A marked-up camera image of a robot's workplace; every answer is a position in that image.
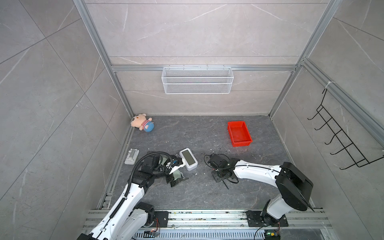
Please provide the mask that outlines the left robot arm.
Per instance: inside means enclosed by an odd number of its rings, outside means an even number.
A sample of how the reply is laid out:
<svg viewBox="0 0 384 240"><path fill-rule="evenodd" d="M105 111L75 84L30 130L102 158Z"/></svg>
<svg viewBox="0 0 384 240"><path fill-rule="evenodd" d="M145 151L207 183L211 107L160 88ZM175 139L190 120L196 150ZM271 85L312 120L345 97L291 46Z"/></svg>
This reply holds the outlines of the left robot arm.
<svg viewBox="0 0 384 240"><path fill-rule="evenodd" d="M89 234L79 240L130 240L143 226L151 226L155 211L141 199L157 178L171 176L186 165L182 157L166 152L152 152L136 161L118 201Z"/></svg>

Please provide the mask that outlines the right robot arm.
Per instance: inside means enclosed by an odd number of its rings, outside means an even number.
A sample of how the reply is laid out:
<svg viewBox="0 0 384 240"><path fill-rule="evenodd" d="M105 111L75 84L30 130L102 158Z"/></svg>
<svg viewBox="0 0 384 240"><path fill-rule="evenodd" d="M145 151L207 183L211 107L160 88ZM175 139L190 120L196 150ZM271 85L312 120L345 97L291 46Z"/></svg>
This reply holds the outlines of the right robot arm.
<svg viewBox="0 0 384 240"><path fill-rule="evenodd" d="M205 155L204 162L213 169L212 175L217 183L228 181L238 184L240 179L246 179L265 183L279 190L279 194L268 200L262 211L246 211L249 224L257 221L262 227L273 227L292 210L304 212L313 209L310 198L314 184L292 163L261 165L230 159L224 154Z"/></svg>

